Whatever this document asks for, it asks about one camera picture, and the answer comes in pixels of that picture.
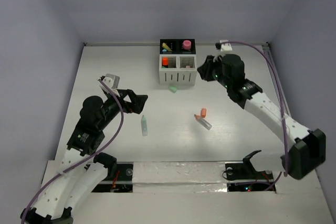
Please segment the black orange capped highlighter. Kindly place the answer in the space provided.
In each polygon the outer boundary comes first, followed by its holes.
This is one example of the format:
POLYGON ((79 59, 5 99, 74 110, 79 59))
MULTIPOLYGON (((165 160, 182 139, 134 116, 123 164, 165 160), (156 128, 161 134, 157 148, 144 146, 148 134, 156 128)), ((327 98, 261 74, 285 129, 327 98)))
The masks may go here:
POLYGON ((169 59, 166 57, 162 58, 162 66, 166 66, 167 68, 169 67, 169 59))

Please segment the yellow pastel highlighter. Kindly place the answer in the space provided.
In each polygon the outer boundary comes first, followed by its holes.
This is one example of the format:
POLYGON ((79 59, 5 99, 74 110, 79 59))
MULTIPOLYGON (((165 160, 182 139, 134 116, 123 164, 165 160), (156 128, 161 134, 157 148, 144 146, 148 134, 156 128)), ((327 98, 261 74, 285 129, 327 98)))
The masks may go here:
POLYGON ((162 48, 165 49, 166 51, 172 51, 172 49, 166 44, 166 43, 162 43, 162 48))

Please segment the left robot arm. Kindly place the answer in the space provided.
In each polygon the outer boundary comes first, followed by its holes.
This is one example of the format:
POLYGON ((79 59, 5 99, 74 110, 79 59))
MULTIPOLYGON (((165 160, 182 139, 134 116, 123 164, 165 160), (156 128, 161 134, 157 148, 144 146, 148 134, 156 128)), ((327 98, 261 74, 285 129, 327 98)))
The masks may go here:
POLYGON ((59 170, 21 213, 22 223, 73 223, 73 212, 104 179, 117 173, 117 159, 101 146, 104 129, 119 114, 141 114, 148 96, 132 90, 107 89, 107 99, 87 97, 67 143, 59 170))

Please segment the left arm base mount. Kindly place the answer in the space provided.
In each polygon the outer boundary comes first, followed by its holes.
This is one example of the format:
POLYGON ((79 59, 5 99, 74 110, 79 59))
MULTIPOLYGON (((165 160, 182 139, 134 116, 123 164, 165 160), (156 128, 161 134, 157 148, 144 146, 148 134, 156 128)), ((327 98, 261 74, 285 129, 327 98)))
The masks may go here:
POLYGON ((93 161, 103 164, 107 176, 93 190, 93 193, 132 193, 133 163, 118 162, 109 154, 100 153, 93 161))

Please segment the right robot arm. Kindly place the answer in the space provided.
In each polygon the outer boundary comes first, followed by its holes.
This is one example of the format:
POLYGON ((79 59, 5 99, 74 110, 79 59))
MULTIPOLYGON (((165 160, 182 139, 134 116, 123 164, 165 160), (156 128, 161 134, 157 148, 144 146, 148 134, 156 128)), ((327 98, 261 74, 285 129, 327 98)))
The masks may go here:
POLYGON ((293 179, 301 180, 326 160, 326 135, 295 121, 275 105, 262 88, 245 77, 245 64, 240 56, 206 57, 197 68, 202 80, 217 81, 228 97, 268 127, 284 144, 284 154, 277 160, 293 179))

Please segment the orange marker cap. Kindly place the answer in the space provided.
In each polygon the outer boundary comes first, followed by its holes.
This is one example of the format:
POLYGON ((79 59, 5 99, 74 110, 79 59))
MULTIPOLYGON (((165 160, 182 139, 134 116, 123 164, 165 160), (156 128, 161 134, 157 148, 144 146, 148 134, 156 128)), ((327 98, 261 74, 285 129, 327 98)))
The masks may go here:
POLYGON ((206 108, 202 108, 202 109, 201 109, 201 117, 202 117, 202 118, 205 118, 206 115, 207 115, 207 109, 206 109, 206 108))

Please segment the pink capped glue bottle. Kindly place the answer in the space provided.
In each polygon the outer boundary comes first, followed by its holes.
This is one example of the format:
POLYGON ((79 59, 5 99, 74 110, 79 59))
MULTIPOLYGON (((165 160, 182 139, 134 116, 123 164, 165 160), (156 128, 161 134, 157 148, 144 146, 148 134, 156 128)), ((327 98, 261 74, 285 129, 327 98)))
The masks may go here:
POLYGON ((190 40, 184 40, 182 43, 182 47, 184 50, 191 50, 192 42, 190 40))

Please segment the orange pastel highlighter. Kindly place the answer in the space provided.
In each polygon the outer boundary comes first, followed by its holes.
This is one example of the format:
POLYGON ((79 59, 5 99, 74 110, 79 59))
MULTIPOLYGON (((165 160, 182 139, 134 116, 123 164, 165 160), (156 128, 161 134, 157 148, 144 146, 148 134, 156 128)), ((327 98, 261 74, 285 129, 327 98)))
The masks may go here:
POLYGON ((196 115, 194 114, 194 117, 196 119, 196 121, 202 125, 204 128, 206 128, 207 130, 210 130, 212 128, 212 125, 206 121, 203 117, 201 117, 200 115, 196 115))

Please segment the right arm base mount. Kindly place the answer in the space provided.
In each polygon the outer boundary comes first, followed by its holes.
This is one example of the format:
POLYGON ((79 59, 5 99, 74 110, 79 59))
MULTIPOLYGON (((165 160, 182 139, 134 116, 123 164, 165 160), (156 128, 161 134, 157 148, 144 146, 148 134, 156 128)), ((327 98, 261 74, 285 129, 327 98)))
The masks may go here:
POLYGON ((251 158, 261 150, 256 150, 246 155, 242 161, 225 164, 222 177, 227 181, 229 192, 254 192, 271 191, 276 192, 274 177, 263 171, 256 171, 251 163, 251 158))

